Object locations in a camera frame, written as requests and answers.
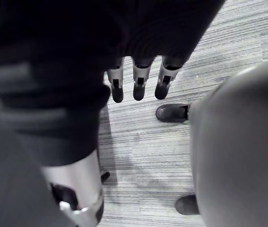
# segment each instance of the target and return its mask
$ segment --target gray leg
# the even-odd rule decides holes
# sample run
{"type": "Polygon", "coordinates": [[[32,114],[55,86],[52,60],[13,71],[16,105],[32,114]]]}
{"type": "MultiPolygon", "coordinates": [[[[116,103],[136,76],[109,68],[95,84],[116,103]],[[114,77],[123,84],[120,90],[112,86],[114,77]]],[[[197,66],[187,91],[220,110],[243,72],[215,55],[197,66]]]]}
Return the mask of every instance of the gray leg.
{"type": "Polygon", "coordinates": [[[268,62],[230,78],[189,113],[191,165],[207,227],[268,227],[268,62]]]}

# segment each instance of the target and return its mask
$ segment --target black sleeve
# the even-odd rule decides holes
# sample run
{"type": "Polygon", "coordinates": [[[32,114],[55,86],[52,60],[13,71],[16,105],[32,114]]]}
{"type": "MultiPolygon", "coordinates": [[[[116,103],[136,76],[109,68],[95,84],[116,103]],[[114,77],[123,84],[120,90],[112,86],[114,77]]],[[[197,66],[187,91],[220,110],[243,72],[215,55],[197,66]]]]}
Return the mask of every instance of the black sleeve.
{"type": "Polygon", "coordinates": [[[110,95],[104,71],[115,57],[109,44],[115,37],[103,37],[101,29],[115,27],[114,19],[102,18],[104,7],[81,1],[3,2],[0,117],[41,165],[88,156],[110,95]],[[103,27],[94,26],[99,19],[103,27]]]}

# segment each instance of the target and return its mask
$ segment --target striped carpet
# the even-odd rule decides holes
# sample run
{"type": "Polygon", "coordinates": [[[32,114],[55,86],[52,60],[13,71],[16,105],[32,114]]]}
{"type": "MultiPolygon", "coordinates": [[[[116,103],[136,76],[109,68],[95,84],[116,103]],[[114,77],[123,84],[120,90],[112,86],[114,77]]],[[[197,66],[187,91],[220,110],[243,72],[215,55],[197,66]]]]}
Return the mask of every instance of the striped carpet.
{"type": "Polygon", "coordinates": [[[156,108],[191,103],[229,76],[268,59],[268,0],[229,0],[178,73],[165,100],[154,96],[161,57],[152,65],[145,97],[135,101],[132,61],[124,62],[124,100],[110,97],[100,126],[105,212],[99,226],[199,227],[199,216],[178,214],[174,202],[194,192],[187,124],[157,121],[156,108]]]}

